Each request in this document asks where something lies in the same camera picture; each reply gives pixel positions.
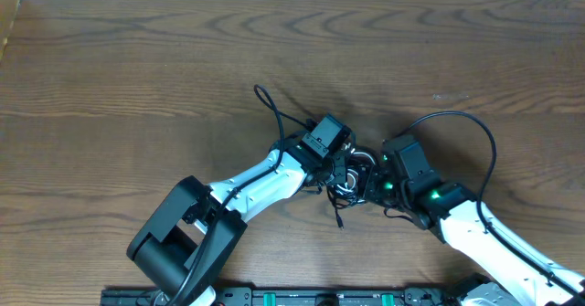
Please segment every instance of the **green connector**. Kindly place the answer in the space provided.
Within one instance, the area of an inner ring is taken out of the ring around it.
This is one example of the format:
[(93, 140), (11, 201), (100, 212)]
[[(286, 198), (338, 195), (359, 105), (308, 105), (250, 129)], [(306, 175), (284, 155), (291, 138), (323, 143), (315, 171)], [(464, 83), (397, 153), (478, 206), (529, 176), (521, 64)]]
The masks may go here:
[(394, 306), (394, 295), (383, 294), (382, 295), (382, 306)]
[(264, 306), (276, 306), (275, 293), (264, 293)]

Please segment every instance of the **wood grain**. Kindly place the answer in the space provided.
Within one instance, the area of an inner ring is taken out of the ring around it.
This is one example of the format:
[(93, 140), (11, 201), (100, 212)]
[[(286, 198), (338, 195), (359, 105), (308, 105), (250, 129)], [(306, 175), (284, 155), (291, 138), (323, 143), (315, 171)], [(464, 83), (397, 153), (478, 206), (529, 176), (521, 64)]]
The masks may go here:
[[(584, 273), (584, 64), (584, 0), (23, 0), (0, 68), (0, 301), (95, 305), (104, 286), (151, 284), (125, 249), (173, 185), (241, 172), (277, 138), (254, 83), (376, 149), (430, 111), (476, 113), (498, 142), (488, 205)], [(417, 134), (478, 186), (478, 128)], [(323, 195), (272, 206), (221, 278), (389, 287), (479, 270), (375, 206), (342, 216), (340, 232)]]

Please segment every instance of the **black cable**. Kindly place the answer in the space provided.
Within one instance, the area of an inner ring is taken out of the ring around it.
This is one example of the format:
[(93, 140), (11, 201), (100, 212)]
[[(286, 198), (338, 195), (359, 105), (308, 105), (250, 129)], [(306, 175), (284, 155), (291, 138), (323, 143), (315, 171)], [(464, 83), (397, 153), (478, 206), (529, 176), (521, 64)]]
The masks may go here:
[(295, 117), (293, 117), (293, 116), (291, 116), (291, 115), (288, 115), (288, 114), (286, 114), (286, 113), (284, 113), (284, 112), (281, 112), (281, 111), (275, 110), (275, 109), (273, 108), (273, 106), (272, 106), (272, 104), (274, 104), (274, 102), (273, 102), (273, 101), (270, 101), (270, 104), (269, 104), (268, 102), (266, 102), (266, 100), (264, 100), (264, 98), (263, 98), (263, 97), (260, 95), (260, 93), (259, 93), (259, 92), (256, 90), (256, 86), (254, 86), (254, 93), (256, 94), (256, 97), (258, 97), (258, 99), (259, 99), (259, 100), (260, 100), (260, 101), (261, 101), (261, 102), (262, 102), (264, 105), (266, 105), (266, 107), (267, 107), (267, 108), (269, 108), (269, 109), (271, 109), (271, 110), (273, 110), (273, 111), (275, 111), (275, 112), (278, 112), (280, 116), (282, 116), (282, 117), (284, 117), (284, 118), (286, 118), (286, 119), (288, 119), (288, 120), (290, 120), (290, 121), (293, 121), (293, 122), (296, 122), (296, 123), (298, 123), (298, 124), (302, 125), (302, 126), (303, 126), (303, 127), (306, 129), (306, 130), (308, 130), (308, 131), (310, 131), (310, 130), (311, 130), (311, 129), (310, 129), (310, 127), (309, 127), (307, 124), (303, 123), (303, 122), (302, 122), (302, 121), (300, 121), (299, 119), (296, 119)]
[(487, 135), (487, 138), (489, 138), (489, 140), (490, 140), (490, 144), (491, 144), (491, 147), (492, 147), (492, 160), (490, 161), (490, 165), (487, 168), (487, 173), (485, 174), (484, 182), (482, 183), (482, 186), (480, 187), (479, 191), (477, 192), (477, 200), (476, 200), (477, 215), (479, 216), (479, 219), (481, 220), (482, 224), (484, 224), (485, 230), (487, 232), (490, 232), (495, 237), (495, 239), (498, 240), (498, 242), (500, 242), (504, 247), (506, 247), (515, 256), (517, 256), (518, 258), (522, 259), (522, 261), (524, 261), (526, 264), (528, 264), (528, 266), (530, 266), (531, 268), (533, 268), (540, 275), (543, 275), (544, 277), (546, 277), (547, 280), (548, 280), (548, 282), (553, 282), (553, 283), (557, 284), (564, 291), (566, 291), (569, 294), (571, 294), (573, 297), (581, 297), (579, 295), (579, 293), (577, 291), (575, 291), (574, 289), (572, 289), (567, 283), (565, 283), (561, 279), (557, 278), (555, 276), (555, 273), (554, 272), (552, 272), (552, 271), (548, 272), (546, 269), (543, 269), (533, 259), (531, 259), (530, 257), (524, 255), (522, 252), (520, 252), (518, 249), (516, 249), (514, 246), (512, 246), (507, 240), (505, 240), (502, 236), (499, 235), (499, 233), (497, 233), (495, 231), (492, 223), (491, 222), (488, 222), (485, 219), (484, 212), (482, 211), (482, 198), (484, 196), (485, 187), (489, 183), (490, 178), (492, 176), (492, 172), (494, 171), (494, 168), (495, 168), (495, 159), (497, 157), (497, 149), (495, 147), (495, 139), (494, 139), (494, 136), (492, 135), (492, 132), (489, 130), (489, 128), (485, 125), (485, 123), (483, 123), (478, 118), (474, 117), (472, 114), (469, 114), (469, 113), (466, 113), (466, 112), (463, 112), (463, 111), (439, 111), (439, 112), (434, 112), (434, 113), (425, 115), (425, 116), (417, 119), (407, 129), (405, 129), (402, 132), (400, 132), (398, 134), (398, 136), (403, 135), (404, 133), (406, 133), (410, 129), (416, 127), (421, 122), (423, 122), (423, 121), (425, 121), (427, 119), (434, 118), (434, 117), (438, 117), (438, 116), (443, 116), (443, 115), (457, 115), (457, 116), (462, 116), (462, 117), (465, 117), (467, 119), (470, 119), (470, 120), (474, 121), (480, 127), (482, 127), (482, 129), (484, 130), (485, 134)]
[(409, 221), (410, 223), (412, 223), (412, 219), (409, 218), (408, 216), (404, 216), (404, 215), (397, 215), (397, 216), (391, 216), (388, 214), (388, 211), (392, 209), (392, 208), (384, 208), (384, 216), (388, 217), (388, 218), (400, 218), (400, 219), (404, 219)]
[[(352, 138), (352, 142), (355, 142), (356, 136), (352, 135), (351, 138)], [(360, 197), (360, 195), (358, 194), (359, 187), (357, 186), (357, 184), (358, 184), (359, 174), (357, 173), (358, 169), (355, 168), (355, 166), (356, 165), (359, 166), (360, 164), (366, 164), (366, 165), (370, 166), (370, 171), (368, 172), (368, 179), (369, 179), (369, 175), (371, 174), (371, 166), (378, 164), (378, 161), (376, 161), (376, 157), (373, 156), (371, 154), (371, 151), (368, 150), (367, 148), (358, 146), (356, 144), (352, 144), (352, 147), (355, 147), (356, 151), (353, 152), (352, 155), (350, 156), (349, 161), (353, 162), (354, 164), (352, 165), (350, 163), (349, 168), (350, 168), (350, 170), (353, 170), (356, 173), (356, 176), (354, 178), (355, 179), (355, 186), (354, 186), (355, 190), (353, 192), (347, 192), (347, 191), (338, 190), (339, 185), (328, 185), (327, 186), (327, 198), (329, 199), (329, 202), (331, 202), (331, 206), (333, 206), (333, 209), (335, 211), (335, 221), (337, 222), (337, 226), (340, 229), (344, 229), (344, 221), (341, 218), (341, 215), (339, 215), (339, 210), (347, 209), (347, 208), (352, 207), (352, 206), (362, 205), (366, 202), (366, 200), (364, 200), (364, 198)], [(357, 160), (356, 157), (364, 156), (364, 155), (373, 163), (370, 164), (369, 162), (362, 162), (362, 161)]]
[[(258, 90), (260, 90), (264, 96), (266, 97), (266, 99), (268, 100), (268, 102), (270, 103), (270, 105), (264, 100), (264, 98), (260, 95), (260, 93), (258, 92)], [(199, 251), (197, 252), (197, 254), (195, 255), (195, 258), (193, 259), (193, 263), (191, 264), (191, 267), (189, 268), (189, 272), (186, 274), (185, 279), (183, 280), (183, 283), (181, 283), (181, 285), (179, 286), (179, 290), (176, 292), (175, 296), (173, 296), (173, 298), (166, 304), (166, 306), (172, 306), (176, 303), (176, 300), (178, 299), (178, 297), (183, 294), (185, 287), (187, 286), (187, 284), (189, 283), (189, 281), (192, 279), (193, 274), (195, 273), (197, 266), (199, 265), (199, 262), (201, 261), (201, 258), (203, 257), (203, 254), (205, 253), (205, 249), (207, 247), (207, 244), (209, 243), (209, 239), (210, 237), (213, 235), (213, 232), (215, 231), (216, 226), (218, 225), (218, 221), (223, 217), (224, 214), (224, 210), (226, 209), (226, 206), (228, 205), (229, 201), (237, 194), (239, 193), (239, 191), (241, 191), (242, 189), (246, 188), (246, 186), (256, 182), (257, 180), (261, 179), (262, 177), (264, 177), (265, 175), (275, 171), (276, 169), (278, 169), (278, 166), (281, 164), (282, 162), (282, 156), (284, 154), (284, 127), (282, 126), (282, 118), (281, 116), (283, 116), (283, 113), (278, 111), (278, 109), (276, 108), (276, 104), (274, 104), (274, 101), (271, 98), (270, 93), (261, 85), (255, 85), (254, 86), (254, 93), (256, 94), (256, 96), (258, 96), (258, 98), (269, 108), (274, 112), (274, 116), (276, 117), (276, 121), (278, 123), (278, 130), (279, 130), (279, 134), (280, 134), (280, 139), (279, 139), (279, 154), (278, 154), (278, 159), (276, 160), (276, 162), (274, 163), (273, 166), (271, 166), (270, 168), (268, 168), (266, 171), (257, 174), (256, 176), (252, 177), (251, 179), (247, 180), (246, 182), (242, 183), (241, 185), (239, 185), (238, 187), (235, 187), (231, 190), (231, 192), (229, 192), (228, 196), (226, 197), (226, 199), (221, 203), (221, 206), (219, 207), (217, 214), (215, 216), (215, 218), (213, 219), (213, 222), (211, 223), (211, 225), (209, 226), (207, 233), (205, 234), (205, 236), (203, 237), (203, 240), (201, 241), (201, 244), (199, 245)]]

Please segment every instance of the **robotic arm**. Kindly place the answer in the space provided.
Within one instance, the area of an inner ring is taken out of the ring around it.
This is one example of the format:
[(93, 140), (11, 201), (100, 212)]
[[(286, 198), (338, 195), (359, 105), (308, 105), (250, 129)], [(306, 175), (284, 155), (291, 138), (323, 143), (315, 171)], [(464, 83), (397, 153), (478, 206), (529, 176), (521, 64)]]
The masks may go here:
[[(210, 285), (246, 223), (274, 202), (316, 186), (327, 189), (336, 214), (365, 202), (405, 212), (417, 227), (480, 264), (522, 305), (583, 302), (583, 276), (528, 245), (494, 217), (481, 197), (458, 183), (443, 182), (414, 137), (385, 142), (379, 161), (349, 141), (350, 134), (327, 115), (300, 140), (298, 135), (275, 143), (266, 159), (233, 178), (209, 185), (193, 176), (184, 179), (136, 235), (127, 256), (166, 296), (173, 296), (168, 304), (208, 306), (215, 299)], [(200, 246), (178, 228), (179, 220), (206, 234)], [(341, 227), (339, 216), (337, 222)]]

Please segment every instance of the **wooden table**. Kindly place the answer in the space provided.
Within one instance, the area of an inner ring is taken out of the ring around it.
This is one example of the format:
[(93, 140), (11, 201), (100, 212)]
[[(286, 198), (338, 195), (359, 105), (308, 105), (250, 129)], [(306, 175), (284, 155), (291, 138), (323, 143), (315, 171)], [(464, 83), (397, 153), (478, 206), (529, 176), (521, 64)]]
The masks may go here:
[[(0, 64), (0, 302), (95, 305), (104, 286), (151, 284), (125, 249), (175, 183), (239, 173), (278, 137), (255, 83), (376, 149), (428, 112), (478, 115), (499, 151), (486, 203), (585, 273), (584, 67), (585, 0), (23, 0)], [(481, 130), (416, 133), (478, 187)], [(324, 195), (270, 207), (221, 278), (390, 287), (479, 270), (379, 207), (341, 215), (345, 231)]]

